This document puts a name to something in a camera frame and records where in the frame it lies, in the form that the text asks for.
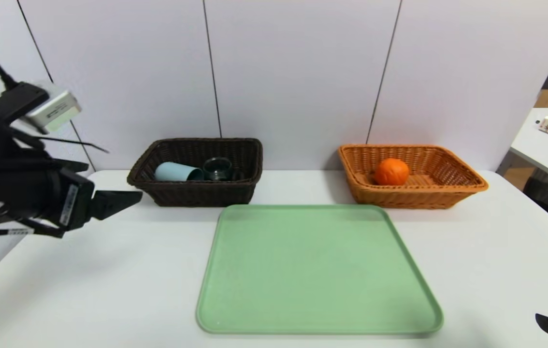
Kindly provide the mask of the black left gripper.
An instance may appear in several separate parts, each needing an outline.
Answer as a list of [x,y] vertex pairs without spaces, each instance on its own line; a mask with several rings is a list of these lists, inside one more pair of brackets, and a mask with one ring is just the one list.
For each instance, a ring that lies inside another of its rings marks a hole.
[[141,191],[94,191],[94,187],[68,168],[35,174],[25,181],[17,222],[34,231],[73,231],[92,219],[110,218],[143,198]]

